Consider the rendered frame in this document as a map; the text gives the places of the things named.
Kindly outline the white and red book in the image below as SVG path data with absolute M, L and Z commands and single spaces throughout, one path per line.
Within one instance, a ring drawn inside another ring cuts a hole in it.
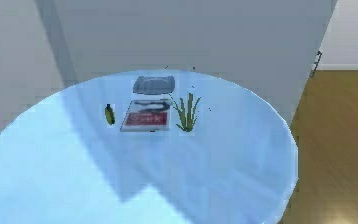
M 171 101 L 132 100 L 120 128 L 121 132 L 167 131 Z

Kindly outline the grey flat tray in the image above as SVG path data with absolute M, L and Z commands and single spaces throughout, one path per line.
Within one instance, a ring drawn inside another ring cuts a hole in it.
M 173 76 L 147 77 L 139 76 L 133 86 L 133 92 L 144 95 L 161 95 L 172 93 L 175 89 Z

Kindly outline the yellow green bottle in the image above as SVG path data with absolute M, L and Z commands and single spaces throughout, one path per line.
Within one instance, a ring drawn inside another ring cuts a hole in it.
M 115 115 L 110 104 L 107 104 L 105 107 L 105 116 L 109 125 L 115 124 Z

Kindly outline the round pale blue table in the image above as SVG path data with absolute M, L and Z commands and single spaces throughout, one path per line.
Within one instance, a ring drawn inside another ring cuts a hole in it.
M 0 133 L 0 224 L 278 224 L 298 180 L 283 118 L 232 82 L 176 72 L 192 131 L 125 132 L 136 72 L 59 91 Z

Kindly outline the green spiky house plant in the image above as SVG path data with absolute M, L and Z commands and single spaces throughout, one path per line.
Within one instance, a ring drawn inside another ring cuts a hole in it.
M 179 102 L 173 100 L 173 108 L 176 110 L 179 116 L 180 123 L 177 127 L 184 132 L 191 132 L 197 121 L 197 106 L 201 98 L 194 99 L 194 94 L 189 92 L 187 102 L 184 102 L 183 98 L 179 99 Z

